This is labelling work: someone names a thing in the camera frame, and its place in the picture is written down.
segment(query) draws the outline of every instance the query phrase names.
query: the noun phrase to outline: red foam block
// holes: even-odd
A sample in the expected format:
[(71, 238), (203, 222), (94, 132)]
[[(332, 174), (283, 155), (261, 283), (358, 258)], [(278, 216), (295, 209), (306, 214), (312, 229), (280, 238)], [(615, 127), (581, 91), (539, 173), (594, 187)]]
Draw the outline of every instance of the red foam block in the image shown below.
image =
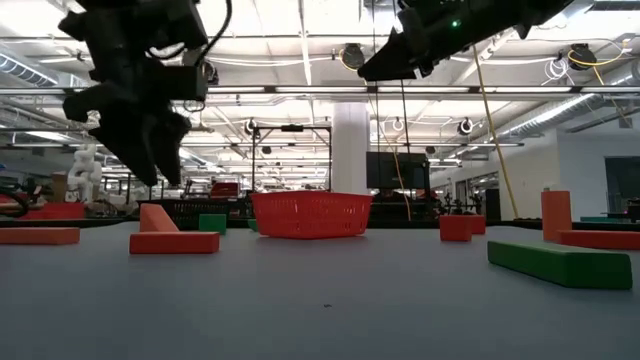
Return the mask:
[(213, 254), (220, 250), (220, 234), (146, 232), (131, 234), (130, 254)]
[(178, 232), (176, 224), (161, 205), (142, 204), (140, 207), (140, 232)]
[(70, 245), (80, 242), (79, 228), (0, 229), (2, 245)]
[(630, 231), (560, 231), (558, 243), (593, 249), (640, 250), (640, 233)]
[(487, 221), (482, 215), (469, 215), (471, 218), (471, 233), (484, 235), (487, 233)]
[(440, 240), (469, 242), (471, 235), (470, 216), (440, 216)]

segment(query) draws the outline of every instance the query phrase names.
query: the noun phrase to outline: plastic basket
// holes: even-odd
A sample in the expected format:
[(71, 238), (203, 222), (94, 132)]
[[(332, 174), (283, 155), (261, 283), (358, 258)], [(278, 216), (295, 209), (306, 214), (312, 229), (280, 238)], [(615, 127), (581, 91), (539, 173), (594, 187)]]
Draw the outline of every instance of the plastic basket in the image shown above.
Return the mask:
[(371, 200), (371, 196), (315, 191), (251, 195), (260, 234), (307, 240), (364, 234)]
[(145, 200), (142, 204), (162, 205), (164, 211), (182, 231), (195, 231), (199, 228), (201, 214), (220, 214), (229, 218), (229, 203), (216, 200)]

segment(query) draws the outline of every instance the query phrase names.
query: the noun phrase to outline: person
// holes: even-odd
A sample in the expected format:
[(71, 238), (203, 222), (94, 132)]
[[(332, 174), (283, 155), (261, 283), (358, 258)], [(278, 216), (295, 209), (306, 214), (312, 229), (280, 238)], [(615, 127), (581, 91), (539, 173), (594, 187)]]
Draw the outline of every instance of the person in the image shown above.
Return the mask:
[(374, 202), (404, 202), (404, 195), (393, 189), (380, 189), (373, 197)]

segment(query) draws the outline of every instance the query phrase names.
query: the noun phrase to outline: ceiling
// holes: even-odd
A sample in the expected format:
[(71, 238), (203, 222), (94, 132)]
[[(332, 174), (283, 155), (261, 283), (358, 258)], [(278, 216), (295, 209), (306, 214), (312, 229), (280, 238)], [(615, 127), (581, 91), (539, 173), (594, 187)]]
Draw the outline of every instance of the ceiling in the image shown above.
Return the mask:
[[(360, 0), (234, 0), (233, 5), (231, 24), (223, 39), (209, 54), (209, 60), (215, 64), (220, 74), (220, 85), (224, 86), (361, 86), (362, 79), (345, 68), (339, 60), (332, 59), (332, 54), (338, 53), (346, 43), (359, 43), (365, 56), (370, 56), (374, 52), (374, 43), (378, 49), (384, 45), (385, 35), (394, 23), (393, 12), (383, 9), (376, 13), (374, 26), (371, 12), (360, 7)], [(65, 0), (1, 0), (0, 52), (15, 54), (28, 65), (52, 74), (71, 73), (88, 79), (87, 72), (92, 64), (88, 59), (86, 46), (57, 30), (66, 7), (77, 8), (74, 1)], [(224, 1), (203, 0), (198, 9), (208, 34), (215, 34), (225, 14)], [(375, 38), (374, 28), (378, 35)], [(488, 39), (478, 44), (478, 50), (484, 54), (482, 73), (485, 85), (553, 86), (564, 85), (568, 81), (576, 84), (591, 82), (594, 80), (594, 73), (591, 71), (569, 70), (561, 78), (553, 80), (545, 74), (545, 68), (549, 66), (549, 59), (557, 56), (558, 52), (566, 53), (572, 43), (589, 44), (602, 61), (618, 57), (622, 40), (628, 39), (620, 60), (601, 68), (606, 73), (636, 56), (637, 51), (640, 51), (636, 50), (640, 47), (640, 40), (636, 37), (639, 32), (640, 13), (632, 11), (586, 12), (570, 19), (558, 16), (549, 23), (532, 29), (525, 40), (519, 39), (512, 31), (506, 31), (502, 34), (502, 39)], [(306, 49), (310, 59), (309, 71), (305, 71), (303, 62), (307, 55)], [(457, 54), (453, 59), (438, 65), (428, 78), (408, 81), (404, 85), (478, 85), (478, 75), (471, 62), (472, 56), (469, 52)], [(0, 82), (3, 87), (29, 86), (7, 75), (0, 77)], [(12, 97), (12, 100), (64, 118), (61, 99), (22, 96)], [(208, 106), (202, 113), (191, 115), (191, 118), (194, 126), (210, 131), (192, 133), (185, 139), (185, 143), (241, 143), (248, 138), (243, 132), (248, 119), (254, 119), (262, 125), (311, 122), (330, 125), (333, 104), (346, 101), (340, 96), (309, 101), (274, 99), (274, 96), (265, 94), (242, 95), (240, 106), (235, 95), (215, 95), (209, 100), (215, 106)], [(484, 104), (477, 98), (464, 101), (446, 98), (437, 101), (418, 100), (415, 97), (406, 102), (400, 99), (380, 100), (377, 112), (373, 111), (374, 101), (361, 101), (367, 103), (371, 120), (380, 120), (390, 141), (403, 139), (404, 129), (394, 130), (393, 125), (396, 118), (404, 122), (405, 112), (411, 140), (461, 142), (456, 131), (461, 120), (469, 118), (484, 124), (485, 119)], [(540, 104), (527, 99), (489, 101), (497, 127), (502, 127)], [(477, 127), (474, 135), (486, 133), (487, 128)], [(377, 133), (375, 130), (376, 122), (372, 121), (374, 136)], [(328, 156), (326, 147), (311, 132), (295, 136), (274, 133), (271, 136), (270, 141), (315, 141), (318, 146), (273, 149), (273, 153), (263, 155), (264, 158), (311, 159)], [(188, 150), (200, 159), (219, 165), (250, 164), (242, 159), (241, 152), (237, 149), (234, 151), (211, 147)], [(446, 156), (450, 149), (442, 151), (437, 156)], [(293, 169), (292, 173), (304, 171), (316, 174), (318, 169), (298, 168)]]

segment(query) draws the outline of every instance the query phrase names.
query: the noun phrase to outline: green foam block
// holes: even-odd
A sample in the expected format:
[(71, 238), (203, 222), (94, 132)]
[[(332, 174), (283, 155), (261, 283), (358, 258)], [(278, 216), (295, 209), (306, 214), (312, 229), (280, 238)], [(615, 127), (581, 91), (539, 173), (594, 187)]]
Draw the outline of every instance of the green foam block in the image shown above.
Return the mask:
[(199, 230), (203, 232), (227, 233), (227, 215), (201, 214)]
[(250, 219), (248, 220), (248, 223), (251, 230), (258, 232), (258, 222), (256, 221), (256, 219)]
[(489, 262), (570, 288), (631, 289), (629, 255), (548, 243), (489, 241)]

